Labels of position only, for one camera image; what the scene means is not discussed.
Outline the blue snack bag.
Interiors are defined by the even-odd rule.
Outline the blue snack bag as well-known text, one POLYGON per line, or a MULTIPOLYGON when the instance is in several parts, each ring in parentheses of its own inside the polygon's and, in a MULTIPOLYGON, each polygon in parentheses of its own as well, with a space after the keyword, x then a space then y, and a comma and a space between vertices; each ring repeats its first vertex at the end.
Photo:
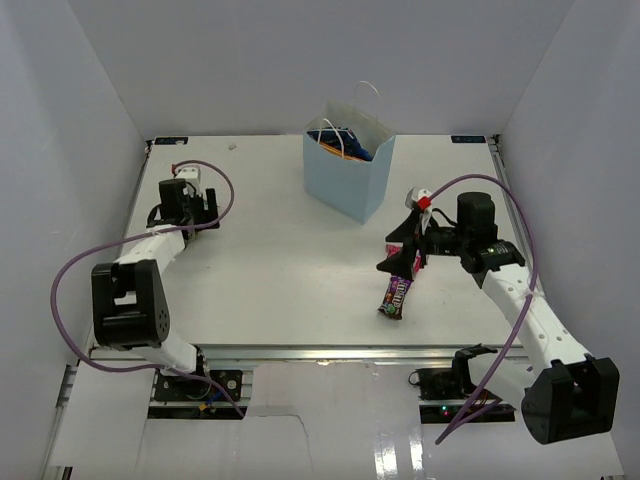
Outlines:
POLYGON ((307 135, 317 144, 320 142, 326 143, 335 148, 341 149, 342 152, 347 152, 349 155, 364 156, 364 151, 367 151, 361 145, 354 132, 349 128, 325 126, 322 128, 310 129, 307 131, 307 135))

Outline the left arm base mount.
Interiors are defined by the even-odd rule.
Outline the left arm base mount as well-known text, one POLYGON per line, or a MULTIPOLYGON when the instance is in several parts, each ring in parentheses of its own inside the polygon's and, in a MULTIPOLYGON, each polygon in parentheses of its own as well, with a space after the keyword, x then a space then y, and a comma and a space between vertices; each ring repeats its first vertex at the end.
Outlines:
MULTIPOLYGON (((210 370, 210 378, 219 384, 235 401, 241 399, 243 372, 241 370, 210 370)), ((158 373, 151 399, 156 402, 204 402, 215 397, 225 401, 226 397, 218 389, 201 380, 188 380, 181 376, 167 376, 158 373)))

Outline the orange potato chip bag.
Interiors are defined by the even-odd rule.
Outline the orange potato chip bag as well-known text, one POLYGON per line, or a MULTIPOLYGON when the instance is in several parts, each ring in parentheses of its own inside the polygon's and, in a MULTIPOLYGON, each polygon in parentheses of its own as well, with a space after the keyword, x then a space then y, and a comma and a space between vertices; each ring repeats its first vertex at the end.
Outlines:
POLYGON ((369 163, 373 160, 373 157, 368 154, 367 151, 364 151, 365 155, 349 155, 347 152, 342 152, 341 149, 335 148, 326 143, 320 142, 319 145, 328 153, 336 155, 345 160, 358 161, 358 162, 366 162, 369 163))

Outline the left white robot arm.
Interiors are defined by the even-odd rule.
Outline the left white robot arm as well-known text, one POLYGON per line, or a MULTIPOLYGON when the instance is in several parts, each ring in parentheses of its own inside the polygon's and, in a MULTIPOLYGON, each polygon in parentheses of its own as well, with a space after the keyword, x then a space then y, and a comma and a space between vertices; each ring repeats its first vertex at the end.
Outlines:
POLYGON ((113 263, 91 272, 93 327, 97 343, 131 351, 159 367, 179 371, 177 387, 199 399, 211 387, 201 350, 171 328, 162 273, 218 218, 216 190, 199 189, 196 180, 159 183, 160 202, 146 220, 148 236, 113 263))

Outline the brown M&M's packet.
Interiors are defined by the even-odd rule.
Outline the brown M&M's packet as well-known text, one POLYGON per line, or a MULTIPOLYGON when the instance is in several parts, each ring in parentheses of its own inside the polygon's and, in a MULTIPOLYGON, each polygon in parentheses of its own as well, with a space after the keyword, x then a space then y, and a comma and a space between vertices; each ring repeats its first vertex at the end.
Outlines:
POLYGON ((412 284, 413 281, 410 279, 392 275, 378 312, 389 319, 401 320, 405 298, 412 284))

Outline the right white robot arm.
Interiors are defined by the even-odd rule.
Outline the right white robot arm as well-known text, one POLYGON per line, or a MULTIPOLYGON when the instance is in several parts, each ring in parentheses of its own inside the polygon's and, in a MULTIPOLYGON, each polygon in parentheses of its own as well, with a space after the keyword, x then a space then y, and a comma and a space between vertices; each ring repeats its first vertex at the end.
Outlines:
POLYGON ((530 360, 524 367, 507 360, 504 350, 482 344, 466 347, 456 352, 445 386, 469 400, 488 392, 517 408, 531 436, 542 445, 610 431, 618 368, 609 358, 594 357, 530 286, 525 258, 512 242, 498 236, 491 196, 460 194, 451 226, 433 220, 425 189, 410 189, 406 205, 408 217, 386 238, 400 249, 377 266, 394 281, 387 297, 390 310, 398 311, 406 283, 429 257, 457 257, 516 329, 530 360))

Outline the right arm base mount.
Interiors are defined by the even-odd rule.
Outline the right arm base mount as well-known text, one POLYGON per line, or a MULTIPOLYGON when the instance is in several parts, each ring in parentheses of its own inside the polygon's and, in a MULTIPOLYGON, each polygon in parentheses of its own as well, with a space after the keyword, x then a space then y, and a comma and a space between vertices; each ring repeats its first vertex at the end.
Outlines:
POLYGON ((481 355, 497 353, 497 349, 481 344, 463 348, 454 354, 450 367, 416 369, 407 381, 420 390, 421 400, 466 399, 476 389, 476 384, 471 380, 469 361, 481 355))

